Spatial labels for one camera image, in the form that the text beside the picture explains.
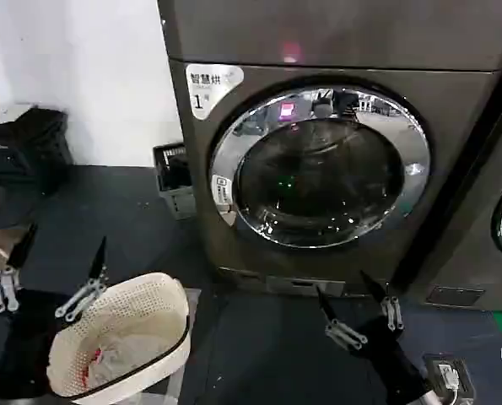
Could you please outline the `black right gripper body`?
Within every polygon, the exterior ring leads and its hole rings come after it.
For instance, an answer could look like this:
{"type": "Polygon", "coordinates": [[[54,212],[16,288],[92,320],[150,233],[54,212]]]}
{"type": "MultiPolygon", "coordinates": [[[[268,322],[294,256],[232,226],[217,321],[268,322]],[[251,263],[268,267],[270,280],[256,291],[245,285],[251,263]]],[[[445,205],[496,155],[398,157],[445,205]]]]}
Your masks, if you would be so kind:
{"type": "Polygon", "coordinates": [[[400,331],[391,331],[384,316],[376,316],[362,324],[357,332],[368,342],[360,349],[348,352],[356,358],[367,359],[380,377],[387,393],[427,393],[428,381],[408,359],[397,339],[400,331]]]}

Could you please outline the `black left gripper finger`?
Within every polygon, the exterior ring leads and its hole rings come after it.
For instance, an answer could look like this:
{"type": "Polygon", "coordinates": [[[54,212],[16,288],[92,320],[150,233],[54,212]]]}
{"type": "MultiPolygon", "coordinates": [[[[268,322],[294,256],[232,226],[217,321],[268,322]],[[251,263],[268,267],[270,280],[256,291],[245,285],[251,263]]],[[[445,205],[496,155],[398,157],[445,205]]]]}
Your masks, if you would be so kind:
{"type": "Polygon", "coordinates": [[[0,246],[0,257],[5,260],[3,270],[0,270],[0,313],[15,312],[19,309],[16,295],[21,289],[19,273],[30,254],[37,229],[37,224],[32,223],[10,252],[0,246]]]}
{"type": "Polygon", "coordinates": [[[100,242],[89,267],[87,282],[64,304],[57,307],[55,318],[66,323],[75,322],[107,289],[107,266],[105,263],[107,238],[100,242]]]}

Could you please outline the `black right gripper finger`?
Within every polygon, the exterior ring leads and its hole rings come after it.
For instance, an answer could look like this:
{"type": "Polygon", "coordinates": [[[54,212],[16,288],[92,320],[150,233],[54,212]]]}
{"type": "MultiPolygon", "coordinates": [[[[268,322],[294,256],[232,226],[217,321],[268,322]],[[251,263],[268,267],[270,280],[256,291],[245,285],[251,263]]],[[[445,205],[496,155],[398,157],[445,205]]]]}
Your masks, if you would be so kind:
{"type": "Polygon", "coordinates": [[[325,334],[344,350],[360,350],[368,338],[338,320],[336,312],[320,287],[316,287],[320,309],[326,318],[325,334]]]}
{"type": "Polygon", "coordinates": [[[375,281],[369,274],[360,271],[361,278],[373,299],[379,304],[382,314],[386,317],[390,330],[402,330],[403,319],[400,301],[396,296],[389,295],[388,289],[375,281]]]}

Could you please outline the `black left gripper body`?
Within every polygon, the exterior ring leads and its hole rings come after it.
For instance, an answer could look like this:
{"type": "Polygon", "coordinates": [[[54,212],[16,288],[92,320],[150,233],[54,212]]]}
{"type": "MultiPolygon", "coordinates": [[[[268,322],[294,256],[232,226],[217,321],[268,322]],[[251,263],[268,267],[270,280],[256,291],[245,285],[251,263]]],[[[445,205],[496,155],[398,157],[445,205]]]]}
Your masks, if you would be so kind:
{"type": "Polygon", "coordinates": [[[0,357],[0,395],[46,395],[48,357],[62,321],[55,317],[67,294],[23,288],[19,309],[7,312],[8,334],[0,357]]]}

